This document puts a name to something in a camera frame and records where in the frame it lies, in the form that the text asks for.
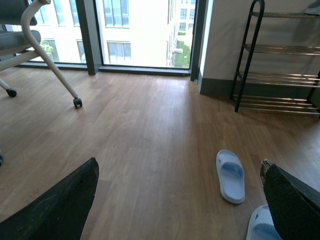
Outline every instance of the chair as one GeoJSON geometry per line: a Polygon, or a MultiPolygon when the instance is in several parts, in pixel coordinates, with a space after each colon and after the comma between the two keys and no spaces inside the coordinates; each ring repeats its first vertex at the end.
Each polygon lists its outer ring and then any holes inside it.
{"type": "MultiPolygon", "coordinates": [[[[38,31],[30,30],[30,25],[37,25],[35,14],[51,0],[0,0],[0,24],[21,25],[22,31],[0,31],[0,57],[15,55],[13,58],[0,61],[0,72],[15,67],[37,57],[41,57],[57,76],[60,82],[74,97],[74,107],[81,108],[82,100],[69,84],[61,71],[40,46],[41,35],[38,31]]],[[[15,97],[17,91],[0,79],[0,86],[10,97],[15,97]]]]}

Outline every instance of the metal rack shelf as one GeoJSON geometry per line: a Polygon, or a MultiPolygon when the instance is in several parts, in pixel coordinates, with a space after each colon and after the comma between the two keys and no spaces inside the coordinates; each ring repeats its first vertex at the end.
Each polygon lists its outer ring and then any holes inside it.
{"type": "MultiPolygon", "coordinates": [[[[243,44],[243,47],[250,52],[251,44],[243,44]]],[[[284,46],[284,45],[261,45],[254,46],[254,52],[259,54],[284,54],[284,55],[309,55],[320,56],[320,47],[314,46],[284,46]]]]}
{"type": "Polygon", "coordinates": [[[242,96],[241,109],[252,109],[263,112],[286,112],[320,116],[317,106],[307,99],[242,96]]]}
{"type": "Polygon", "coordinates": [[[266,45],[256,44],[259,30],[263,18],[291,18],[291,19],[318,19],[320,16],[307,15],[304,13],[277,13],[264,12],[264,0],[253,0],[248,20],[245,27],[241,51],[238,59],[237,68],[230,92],[230,99],[234,102],[234,111],[238,112],[239,108],[259,110],[263,112],[285,112],[317,115],[320,118],[320,108],[314,104],[311,99],[317,88],[320,88],[320,72],[318,75],[303,74],[279,74],[268,72],[249,71],[254,53],[260,54],[278,54],[278,55],[301,55],[301,56],[320,56],[320,47],[317,46],[292,46],[292,45],[266,45]],[[259,12],[253,9],[259,3],[259,12]],[[256,18],[254,33],[250,43],[247,43],[248,31],[251,26],[252,16],[256,18]],[[245,69],[240,72],[244,50],[248,51],[245,69]],[[235,92],[236,83],[240,82],[238,92],[235,92]],[[305,99],[264,97],[264,96],[247,96],[244,94],[246,83],[265,86],[285,86],[291,88],[309,88],[305,99]]]}
{"type": "MultiPolygon", "coordinates": [[[[259,12],[250,12],[250,15],[259,17],[259,12]]],[[[285,19],[320,19],[318,15],[309,15],[305,13],[289,12],[264,12],[264,18],[285,18],[285,19]]]]}
{"type": "MultiPolygon", "coordinates": [[[[243,79],[243,72],[238,73],[240,80],[243,79]]],[[[301,74],[277,74],[268,72],[248,72],[246,83],[277,85],[290,87],[320,88],[320,79],[317,75],[301,74]]]]}

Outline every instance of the slide sandal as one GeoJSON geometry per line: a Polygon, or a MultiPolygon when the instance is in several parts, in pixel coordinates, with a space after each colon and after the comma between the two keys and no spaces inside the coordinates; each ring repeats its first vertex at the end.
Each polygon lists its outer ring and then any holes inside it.
{"type": "Polygon", "coordinates": [[[216,155],[220,192],[225,200],[241,204],[245,200],[245,171],[232,151],[221,150],[216,155]]]}
{"type": "Polygon", "coordinates": [[[253,211],[246,240],[282,240],[275,229],[268,204],[253,211]]]}

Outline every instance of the dark baseboard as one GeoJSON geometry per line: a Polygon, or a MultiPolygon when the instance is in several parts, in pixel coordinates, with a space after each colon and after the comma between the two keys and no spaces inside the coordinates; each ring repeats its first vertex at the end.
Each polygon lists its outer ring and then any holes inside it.
{"type": "MultiPolygon", "coordinates": [[[[198,76],[199,93],[202,95],[213,96],[229,96],[232,89],[233,80],[203,78],[201,73],[198,76]]],[[[235,87],[235,95],[239,91],[239,84],[235,87]]],[[[309,94],[308,87],[292,87],[292,86],[269,86],[261,84],[247,83],[244,88],[243,95],[260,96],[271,98],[291,98],[305,99],[309,94]]],[[[313,94],[312,100],[320,102],[319,90],[313,94]]]]}

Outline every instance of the building window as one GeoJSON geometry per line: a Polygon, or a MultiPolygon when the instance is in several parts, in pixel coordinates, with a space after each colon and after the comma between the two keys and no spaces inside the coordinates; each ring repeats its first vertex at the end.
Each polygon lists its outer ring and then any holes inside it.
{"type": "Polygon", "coordinates": [[[192,32],[193,29],[194,29],[194,24],[193,24],[193,23],[190,23],[190,24],[189,24],[189,27],[188,27],[188,31],[189,31],[189,32],[192,32]]]}
{"type": "Polygon", "coordinates": [[[189,19],[190,20],[194,20],[195,19],[195,10],[194,9],[190,9],[189,19]]]}
{"type": "Polygon", "coordinates": [[[49,19],[48,5],[42,6],[34,16],[39,25],[50,25],[52,23],[49,19]]]}
{"type": "Polygon", "coordinates": [[[76,0],[70,0],[70,7],[72,12],[73,24],[75,26],[80,26],[76,0]]]}
{"type": "Polygon", "coordinates": [[[180,22],[179,30],[180,31],[185,31],[186,30],[186,23],[185,22],[180,22]]]}
{"type": "Polygon", "coordinates": [[[55,8],[56,18],[58,19],[58,24],[65,25],[66,20],[65,20],[64,11],[61,6],[60,0],[54,0],[53,4],[54,4],[54,8],[55,8]]]}
{"type": "Polygon", "coordinates": [[[181,9],[181,11],[180,11],[180,19],[181,20],[187,19],[187,9],[181,9]]]}
{"type": "Polygon", "coordinates": [[[44,39],[42,41],[42,44],[49,45],[50,47],[52,47],[51,53],[48,53],[48,56],[51,58],[52,61],[60,62],[55,40],[44,39]]]}
{"type": "Polygon", "coordinates": [[[103,7],[107,27],[129,26],[128,0],[103,0],[103,7]]]}
{"type": "Polygon", "coordinates": [[[84,43],[82,42],[82,40],[77,40],[76,44],[78,45],[80,62],[85,64],[87,61],[86,61],[84,43]]]}
{"type": "Polygon", "coordinates": [[[131,62],[131,44],[126,42],[107,42],[110,64],[129,64],[131,62]]]}

